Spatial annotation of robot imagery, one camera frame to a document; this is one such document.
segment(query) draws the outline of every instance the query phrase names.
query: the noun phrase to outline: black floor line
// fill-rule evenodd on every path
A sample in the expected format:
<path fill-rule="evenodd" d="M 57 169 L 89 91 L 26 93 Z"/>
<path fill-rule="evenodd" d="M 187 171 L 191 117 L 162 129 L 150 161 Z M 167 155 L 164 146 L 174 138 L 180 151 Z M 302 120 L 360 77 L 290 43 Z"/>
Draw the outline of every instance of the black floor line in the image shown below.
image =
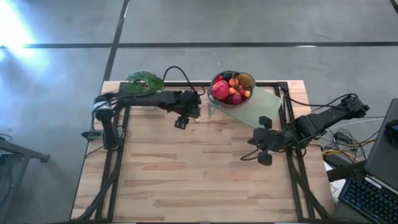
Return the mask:
<path fill-rule="evenodd" d="M 390 0 L 392 7 L 396 10 L 396 13 L 398 14 L 398 4 L 396 0 Z"/>
<path fill-rule="evenodd" d="M 92 49 L 92 48 L 110 48 L 112 44 L 98 43 L 98 44 L 26 44 L 25 49 Z M 0 45 L 0 49 L 6 49 L 6 46 Z"/>
<path fill-rule="evenodd" d="M 196 43 L 121 43 L 119 48 L 226 48 L 226 47 L 394 47 L 398 41 L 386 42 L 196 42 Z"/>
<path fill-rule="evenodd" d="M 116 32 L 114 34 L 111 52 L 109 53 L 108 62 L 106 64 L 106 68 L 105 68 L 103 82 L 109 81 L 109 79 L 111 78 L 111 72 L 112 72 L 112 68 L 113 68 L 114 58 L 116 57 L 116 52 L 118 51 L 118 44 L 120 41 L 120 36 L 122 34 L 124 19 L 126 17 L 129 2 L 130 2 L 130 0 L 124 0 L 124 2 L 123 2 L 122 11 L 120 12 L 118 26 L 117 26 Z"/>
<path fill-rule="evenodd" d="M 398 47 L 398 41 L 380 42 L 179 42 L 179 43 L 121 43 L 121 30 L 116 29 L 114 43 L 98 44 L 28 44 L 27 49 L 107 49 L 111 48 L 108 64 L 111 66 L 117 49 L 172 49 L 172 48 L 228 48 L 228 47 Z"/>

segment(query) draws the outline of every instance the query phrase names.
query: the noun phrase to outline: concrete floor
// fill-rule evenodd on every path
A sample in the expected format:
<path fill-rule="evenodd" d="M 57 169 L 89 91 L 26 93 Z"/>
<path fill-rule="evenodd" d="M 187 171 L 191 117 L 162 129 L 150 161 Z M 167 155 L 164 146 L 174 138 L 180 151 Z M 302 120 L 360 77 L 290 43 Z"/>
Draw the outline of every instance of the concrete floor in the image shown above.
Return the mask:
<path fill-rule="evenodd" d="M 20 44 L 112 43 L 123 0 L 0 1 L 0 133 L 51 153 L 32 161 L 9 223 L 68 220 L 81 172 L 93 98 L 110 48 L 18 49 Z M 127 10 L 120 43 L 398 41 L 388 0 L 139 0 Z M 303 79 L 311 103 L 357 93 L 384 116 L 398 96 L 398 47 L 118 49 L 110 80 L 181 66 L 191 80 L 222 70 L 258 80 Z M 169 80 L 181 80 L 177 72 Z M 380 122 L 347 126 L 358 140 Z"/>

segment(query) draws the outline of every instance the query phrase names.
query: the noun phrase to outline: dark bowl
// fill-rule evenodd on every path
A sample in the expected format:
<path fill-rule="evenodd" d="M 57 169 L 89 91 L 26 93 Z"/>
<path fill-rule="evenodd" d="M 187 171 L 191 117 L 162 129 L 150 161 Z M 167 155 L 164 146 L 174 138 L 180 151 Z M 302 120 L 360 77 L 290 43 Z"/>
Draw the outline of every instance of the dark bowl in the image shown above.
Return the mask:
<path fill-rule="evenodd" d="M 254 87 L 256 87 L 256 81 L 255 81 L 255 79 L 253 78 L 253 76 L 251 76 L 250 74 L 248 74 L 248 73 L 246 73 L 246 72 L 230 71 L 230 72 L 234 72 L 234 73 L 237 73 L 237 74 L 246 73 L 246 74 L 248 74 L 248 75 L 252 78 L 252 80 L 253 80 L 253 84 L 251 85 L 251 94 L 250 94 L 249 98 L 246 99 L 243 103 L 238 104 L 238 105 L 229 105 L 229 104 L 227 104 L 227 103 L 221 102 L 220 100 L 217 100 L 217 99 L 213 96 L 213 93 L 211 92 L 211 87 L 213 86 L 214 81 L 216 80 L 216 78 L 219 77 L 220 75 L 223 75 L 224 72 L 220 72 L 219 74 L 217 74 L 217 75 L 213 78 L 213 80 L 211 81 L 211 83 L 210 83 L 210 88 L 209 88 L 209 90 L 207 91 L 207 97 L 209 98 L 209 100 L 210 100 L 213 104 L 215 104 L 215 105 L 224 106 L 224 107 L 228 107 L 228 108 L 238 107 L 238 106 L 241 106 L 241 105 L 247 103 L 247 102 L 251 99 L 251 97 L 252 97 L 252 95 L 253 95 L 253 89 L 254 89 Z"/>

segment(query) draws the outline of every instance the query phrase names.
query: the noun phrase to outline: wooden table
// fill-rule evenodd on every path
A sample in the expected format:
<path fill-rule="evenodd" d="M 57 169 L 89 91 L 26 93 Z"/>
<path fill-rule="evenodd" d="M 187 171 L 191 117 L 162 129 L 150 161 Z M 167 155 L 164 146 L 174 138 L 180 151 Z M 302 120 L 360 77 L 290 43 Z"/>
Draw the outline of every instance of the wooden table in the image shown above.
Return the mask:
<path fill-rule="evenodd" d="M 304 82 L 287 82 L 291 97 L 308 103 Z M 119 82 L 105 82 L 102 93 L 118 87 Z M 275 153 L 269 167 L 240 161 L 254 149 L 246 143 L 252 128 L 219 111 L 209 117 L 206 96 L 202 102 L 200 121 L 191 120 L 186 130 L 174 127 L 175 113 L 131 108 L 114 221 L 296 221 L 286 155 Z M 293 106 L 296 117 L 310 112 Z M 278 116 L 273 128 L 280 129 Z M 101 145 L 100 140 L 91 142 L 88 152 Z M 72 218 L 98 193 L 105 157 L 100 150 L 85 160 Z M 334 204 L 320 149 L 308 147 L 304 161 L 312 192 L 331 213 Z M 300 198 L 305 210 L 302 192 Z"/>

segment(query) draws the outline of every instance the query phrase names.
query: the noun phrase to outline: green leaf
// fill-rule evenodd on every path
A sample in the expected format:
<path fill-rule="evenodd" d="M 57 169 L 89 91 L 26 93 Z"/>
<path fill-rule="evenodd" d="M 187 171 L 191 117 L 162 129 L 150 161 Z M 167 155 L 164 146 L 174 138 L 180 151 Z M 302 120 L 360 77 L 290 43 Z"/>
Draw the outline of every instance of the green leaf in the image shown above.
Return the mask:
<path fill-rule="evenodd" d="M 129 75 L 126 81 L 129 81 L 129 84 L 123 88 L 123 91 L 135 95 L 152 93 L 162 90 L 164 87 L 163 79 L 146 71 L 140 71 Z"/>

